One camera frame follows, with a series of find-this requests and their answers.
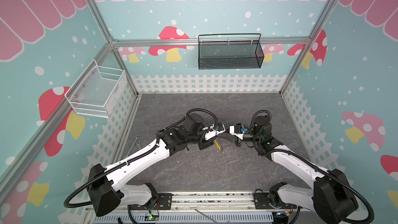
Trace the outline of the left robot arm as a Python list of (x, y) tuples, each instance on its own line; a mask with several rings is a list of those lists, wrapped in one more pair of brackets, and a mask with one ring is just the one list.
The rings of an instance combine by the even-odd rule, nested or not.
[(91, 205), (97, 217), (105, 216), (120, 205), (140, 205), (152, 209), (159, 194), (151, 183), (128, 185), (142, 171), (179, 151), (188, 144), (206, 149), (226, 131), (217, 116), (202, 108), (193, 108), (177, 121), (157, 130), (155, 139), (136, 153), (114, 164), (91, 168), (88, 181), (64, 201), (66, 208)]

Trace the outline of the yellow key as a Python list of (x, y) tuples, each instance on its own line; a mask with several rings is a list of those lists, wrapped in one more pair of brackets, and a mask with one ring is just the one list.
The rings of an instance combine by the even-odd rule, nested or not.
[(222, 146), (221, 146), (216, 140), (214, 140), (214, 144), (217, 146), (217, 148), (219, 149), (219, 151), (223, 151)]

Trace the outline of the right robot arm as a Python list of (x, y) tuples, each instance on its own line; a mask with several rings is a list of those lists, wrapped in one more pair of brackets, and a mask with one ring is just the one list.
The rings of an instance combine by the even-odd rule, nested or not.
[(370, 224), (375, 213), (364, 196), (352, 188), (339, 169), (319, 167), (293, 152), (272, 135), (271, 113), (257, 111), (248, 127), (238, 123), (229, 127), (236, 146), (251, 143), (258, 156), (277, 163), (304, 181), (308, 188), (295, 187), (285, 182), (273, 185), (267, 203), (277, 209), (295, 205), (298, 209), (315, 212), (327, 224)]

